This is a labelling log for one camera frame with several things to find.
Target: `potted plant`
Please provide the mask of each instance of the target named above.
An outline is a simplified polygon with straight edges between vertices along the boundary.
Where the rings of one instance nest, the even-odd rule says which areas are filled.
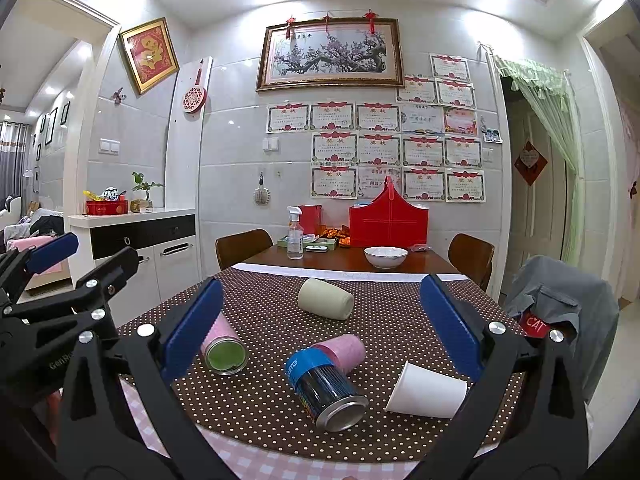
[[[153,187],[164,187],[163,184],[156,184],[152,182],[149,184],[145,182],[145,175],[143,173],[136,173],[135,171],[132,173],[133,180],[136,183],[136,186],[133,188],[133,191],[144,191],[146,193],[146,198],[142,200],[141,198],[131,201],[131,211],[133,213],[146,213],[150,212],[154,204],[149,200],[149,190]]]

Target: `cabinet door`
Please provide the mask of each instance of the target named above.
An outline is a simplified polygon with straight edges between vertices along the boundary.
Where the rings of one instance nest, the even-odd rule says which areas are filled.
[[[195,245],[195,236],[154,245],[161,301],[198,283]]]
[[[158,289],[158,277],[156,276],[156,261],[154,248],[146,247],[138,249],[138,272],[127,282],[127,285],[109,300],[111,316],[116,326],[124,325],[147,310],[158,306],[160,291]],[[96,260],[96,265],[108,258]]]

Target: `gold picture frame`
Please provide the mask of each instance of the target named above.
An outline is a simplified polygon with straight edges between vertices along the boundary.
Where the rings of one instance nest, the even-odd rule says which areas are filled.
[[[271,25],[264,33],[255,91],[317,86],[404,86],[398,20],[324,18]]]
[[[138,94],[142,95],[178,72],[180,66],[165,18],[124,30],[118,36]]]

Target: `cabinet handle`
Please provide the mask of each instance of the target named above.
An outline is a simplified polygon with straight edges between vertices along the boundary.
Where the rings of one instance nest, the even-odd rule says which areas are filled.
[[[193,244],[184,244],[181,246],[177,246],[175,248],[171,248],[171,249],[165,249],[160,256],[171,256],[172,254],[176,254],[176,253],[181,253],[182,251],[187,251],[188,249],[191,249],[193,247]]]

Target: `white chair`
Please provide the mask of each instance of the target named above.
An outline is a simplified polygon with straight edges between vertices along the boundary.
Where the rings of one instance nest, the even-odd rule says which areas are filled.
[[[20,211],[22,210],[22,199],[16,197],[9,202],[9,211],[2,209],[0,211],[0,230],[8,225],[17,224],[20,221]]]

